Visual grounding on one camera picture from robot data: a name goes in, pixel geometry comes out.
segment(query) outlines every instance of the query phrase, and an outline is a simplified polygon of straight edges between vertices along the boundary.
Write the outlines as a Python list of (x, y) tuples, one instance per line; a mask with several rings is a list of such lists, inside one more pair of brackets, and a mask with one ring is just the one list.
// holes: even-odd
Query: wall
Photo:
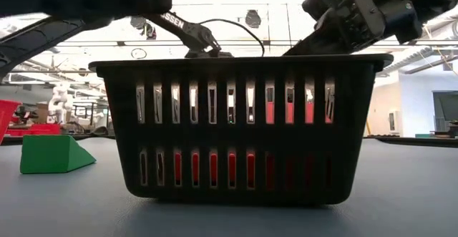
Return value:
[(367, 117), (372, 135), (393, 134), (389, 129), (389, 113), (393, 110), (399, 111), (398, 128), (399, 134), (402, 136), (401, 91), (399, 89), (399, 82), (376, 86), (372, 92)]
[(52, 89), (44, 89), (42, 86), (32, 86), (32, 91), (23, 90), (22, 86), (0, 85), (0, 100), (14, 100), (27, 104), (50, 101)]
[(442, 66), (437, 66), (415, 74), (400, 74), (399, 82), (404, 137), (435, 130), (432, 92), (458, 90), (458, 76), (453, 72), (444, 72)]

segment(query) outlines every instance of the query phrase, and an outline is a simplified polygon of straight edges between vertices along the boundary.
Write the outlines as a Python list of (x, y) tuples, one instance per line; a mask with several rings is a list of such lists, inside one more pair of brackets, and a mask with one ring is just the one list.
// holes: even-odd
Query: table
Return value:
[(458, 149), (364, 140), (351, 197), (322, 208), (158, 203), (127, 192), (114, 140), (80, 145), (97, 163), (21, 175), (0, 147), (0, 236), (455, 236)]

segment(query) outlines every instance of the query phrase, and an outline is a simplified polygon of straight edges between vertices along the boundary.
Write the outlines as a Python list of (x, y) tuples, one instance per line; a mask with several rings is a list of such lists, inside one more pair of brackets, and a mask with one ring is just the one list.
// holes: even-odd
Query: black cable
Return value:
[(262, 53), (261, 57), (264, 57), (265, 48), (264, 48), (263, 42), (262, 42), (253, 32), (251, 32), (249, 29), (247, 29), (247, 28), (246, 28), (245, 26), (243, 26), (242, 24), (237, 23), (237, 22), (234, 22), (234, 21), (230, 21), (230, 20), (227, 20), (227, 19), (208, 19), (208, 20), (206, 20), (206, 21), (199, 22), (198, 24), (205, 24), (205, 23), (214, 22), (214, 21), (226, 22), (226, 23), (229, 23), (229, 24), (232, 24), (232, 25), (239, 26), (239, 27), (241, 27), (242, 29), (244, 29), (247, 33), (249, 33), (249, 35), (251, 35), (251, 36), (252, 36), (254, 39), (256, 39), (256, 41), (259, 43), (261, 49), (263, 50), (263, 53)]

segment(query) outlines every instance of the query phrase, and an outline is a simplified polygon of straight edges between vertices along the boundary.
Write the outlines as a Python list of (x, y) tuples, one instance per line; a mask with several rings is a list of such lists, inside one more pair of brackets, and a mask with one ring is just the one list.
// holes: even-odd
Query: green foam block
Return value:
[(26, 135), (21, 173), (67, 173), (96, 160), (68, 135)]

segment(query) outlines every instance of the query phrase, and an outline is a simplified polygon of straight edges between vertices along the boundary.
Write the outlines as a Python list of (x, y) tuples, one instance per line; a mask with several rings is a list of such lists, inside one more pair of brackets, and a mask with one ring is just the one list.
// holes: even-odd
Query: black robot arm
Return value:
[(221, 47), (206, 26), (185, 21), (172, 12), (143, 15), (144, 18), (177, 36), (189, 48), (185, 58), (232, 57), (221, 52)]
[[(176, 35), (190, 49), (185, 58), (232, 57), (221, 52), (221, 47), (212, 32), (200, 24), (187, 22), (176, 14), (144, 15), (144, 18)], [(82, 19), (61, 20), (48, 17), (0, 39), (0, 79), (16, 65), (31, 59), (58, 43), (80, 32), (98, 29), (110, 24), (112, 19), (85, 21)]]
[(284, 55), (350, 54), (396, 36), (399, 43), (422, 35), (422, 25), (457, 0), (305, 0), (315, 32)]

